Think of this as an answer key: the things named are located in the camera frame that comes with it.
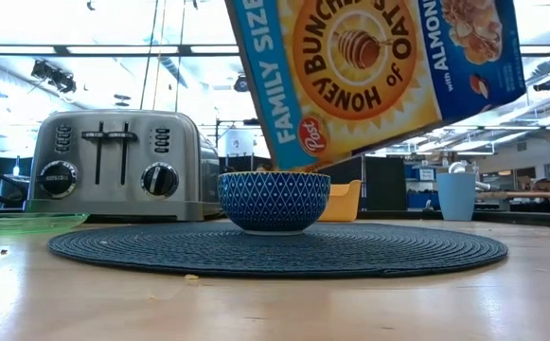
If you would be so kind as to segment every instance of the honey bunches of oats logo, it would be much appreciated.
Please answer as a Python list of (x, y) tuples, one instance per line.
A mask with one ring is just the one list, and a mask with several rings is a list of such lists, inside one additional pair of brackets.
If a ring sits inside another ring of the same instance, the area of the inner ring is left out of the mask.
[(412, 81), (414, 22), (403, 1), (306, 0), (293, 31), (298, 80), (326, 113), (346, 120), (377, 117)]

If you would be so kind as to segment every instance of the dark blue woven placemat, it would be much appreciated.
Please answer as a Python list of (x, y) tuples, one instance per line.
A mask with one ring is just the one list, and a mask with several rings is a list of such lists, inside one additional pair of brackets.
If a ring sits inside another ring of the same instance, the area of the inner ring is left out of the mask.
[(408, 277), (492, 264), (492, 239), (386, 224), (315, 224), (304, 235), (260, 237), (230, 223), (131, 225), (67, 233), (49, 249), (99, 265), (180, 274), (271, 278)]

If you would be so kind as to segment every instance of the honey bunches of oats box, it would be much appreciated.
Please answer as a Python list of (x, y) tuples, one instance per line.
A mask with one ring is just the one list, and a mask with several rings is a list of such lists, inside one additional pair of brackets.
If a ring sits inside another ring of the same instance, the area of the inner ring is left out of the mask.
[(313, 170), (524, 94), (508, 0), (227, 0), (271, 157)]

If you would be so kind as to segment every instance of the blue bowl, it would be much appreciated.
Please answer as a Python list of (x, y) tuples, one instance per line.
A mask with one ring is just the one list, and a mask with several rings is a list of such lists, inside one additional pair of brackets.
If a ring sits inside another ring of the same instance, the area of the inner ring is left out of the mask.
[(228, 218), (249, 234), (300, 234), (328, 204), (327, 175), (247, 171), (220, 175), (218, 194)]

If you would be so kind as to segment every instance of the stainless steel toaster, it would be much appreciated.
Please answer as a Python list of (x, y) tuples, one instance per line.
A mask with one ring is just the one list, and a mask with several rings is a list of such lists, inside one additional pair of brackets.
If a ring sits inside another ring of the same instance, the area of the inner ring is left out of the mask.
[(87, 110), (48, 117), (25, 211), (176, 216), (221, 211), (218, 153), (182, 114)]

